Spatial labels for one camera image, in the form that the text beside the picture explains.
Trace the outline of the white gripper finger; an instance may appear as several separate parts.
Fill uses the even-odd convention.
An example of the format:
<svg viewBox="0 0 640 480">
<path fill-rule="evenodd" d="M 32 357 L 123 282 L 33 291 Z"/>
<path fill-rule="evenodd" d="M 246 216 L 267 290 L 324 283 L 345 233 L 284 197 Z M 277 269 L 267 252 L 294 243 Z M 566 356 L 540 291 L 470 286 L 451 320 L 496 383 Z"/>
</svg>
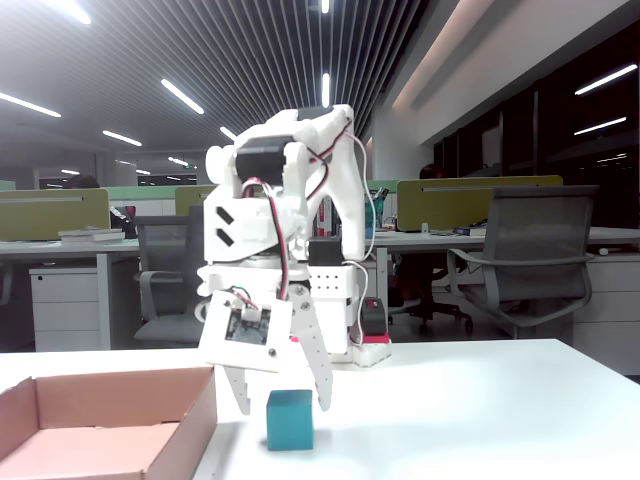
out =
<svg viewBox="0 0 640 480">
<path fill-rule="evenodd" d="M 299 340 L 314 376 L 320 408 L 327 412 L 332 401 L 333 371 L 309 284 L 293 284 L 289 299 L 293 307 L 290 333 Z"/>
<path fill-rule="evenodd" d="M 224 366 L 224 373 L 232 389 L 234 398 L 242 415 L 250 414 L 250 398 L 246 383 L 246 370 L 239 367 Z"/>
</svg>

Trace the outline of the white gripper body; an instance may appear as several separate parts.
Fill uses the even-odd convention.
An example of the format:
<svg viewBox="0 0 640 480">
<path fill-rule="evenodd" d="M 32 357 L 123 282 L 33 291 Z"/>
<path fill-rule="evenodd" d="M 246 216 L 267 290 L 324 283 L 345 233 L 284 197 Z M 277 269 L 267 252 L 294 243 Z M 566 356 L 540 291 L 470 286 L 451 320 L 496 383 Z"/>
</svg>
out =
<svg viewBox="0 0 640 480">
<path fill-rule="evenodd" d="M 215 263 L 197 270 L 200 297 L 223 292 L 254 306 L 271 306 L 276 300 L 311 306 L 310 275 L 303 265 L 283 267 L 279 260 L 243 260 Z"/>
</svg>

